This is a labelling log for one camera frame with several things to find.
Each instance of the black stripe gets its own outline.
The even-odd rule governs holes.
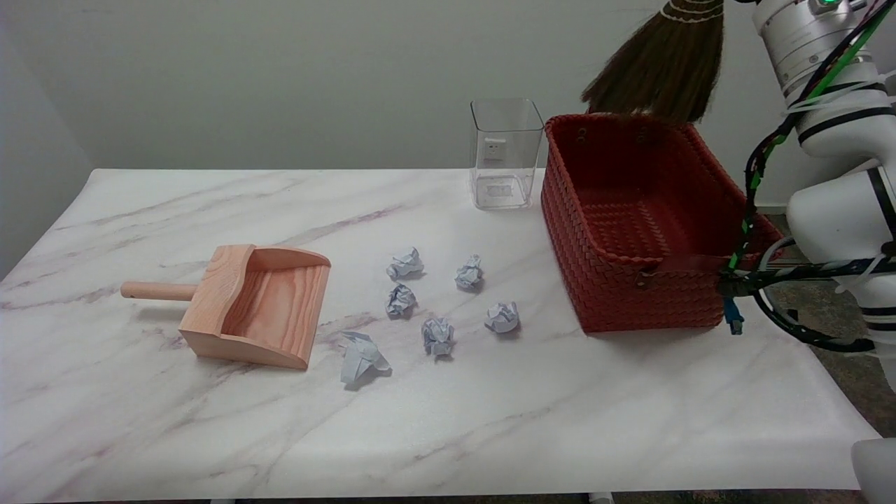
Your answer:
[[[896,307],[862,308],[862,315],[868,315],[869,317],[892,317],[896,315]]]
[[[849,86],[854,86],[858,83],[843,83],[843,84],[834,84],[833,86],[828,86],[824,88],[824,92],[822,95],[831,94],[832,92],[837,92],[840,90],[845,90]],[[853,91],[883,91],[887,92],[887,87],[883,85],[883,83],[870,83],[867,86],[862,86],[860,88],[856,88]]]
[[[872,331],[896,331],[896,324],[891,323],[865,322],[865,325]]]
[[[877,198],[877,204],[881,206],[883,219],[887,221],[887,227],[890,228],[890,234],[896,241],[896,210],[893,209],[893,201],[887,194],[887,187],[883,184],[883,176],[881,169],[874,168],[867,171],[868,178],[871,179],[871,187],[874,189],[874,196]]]
[[[875,109],[862,109],[855,112],[849,112],[848,114],[843,114],[842,116],[837,116],[833,119],[822,121],[817,125],[810,127],[802,134],[800,134],[799,142],[803,143],[808,140],[810,136],[818,135],[826,129],[831,129],[835,126],[845,125],[846,123],[851,123],[852,121],[858,121],[859,119],[874,116],[896,116],[896,110],[894,110],[893,107],[878,107]]]

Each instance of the floor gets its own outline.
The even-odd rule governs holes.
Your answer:
[[[773,219],[785,232],[782,218]],[[800,258],[798,251],[789,252]],[[798,311],[806,326],[838,337],[856,337],[864,326],[856,302],[836,294],[833,282],[800,282],[774,287],[785,308]],[[896,437],[896,394],[887,385],[878,361],[816,351],[844,394],[869,423],[886,438]],[[866,502],[854,491],[680,491],[614,494],[616,504],[858,504]],[[582,495],[421,498],[406,500],[300,500],[295,504],[350,504],[406,502],[408,504],[582,504]],[[240,501],[241,504],[286,504],[286,501]]]

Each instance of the red woven basket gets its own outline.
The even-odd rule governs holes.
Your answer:
[[[546,132],[541,203],[583,330],[717,326],[745,198],[694,127],[579,115]],[[778,239],[757,217],[747,263]]]

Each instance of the blue connector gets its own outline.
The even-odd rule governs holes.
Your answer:
[[[731,328],[731,334],[735,336],[742,335],[744,333],[744,317],[740,314],[740,310],[737,309],[734,298],[725,298],[724,307],[725,322]]]

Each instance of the dustpan handle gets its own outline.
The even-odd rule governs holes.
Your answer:
[[[125,282],[121,295],[135,300],[189,301],[196,293],[195,285],[182,283]]]

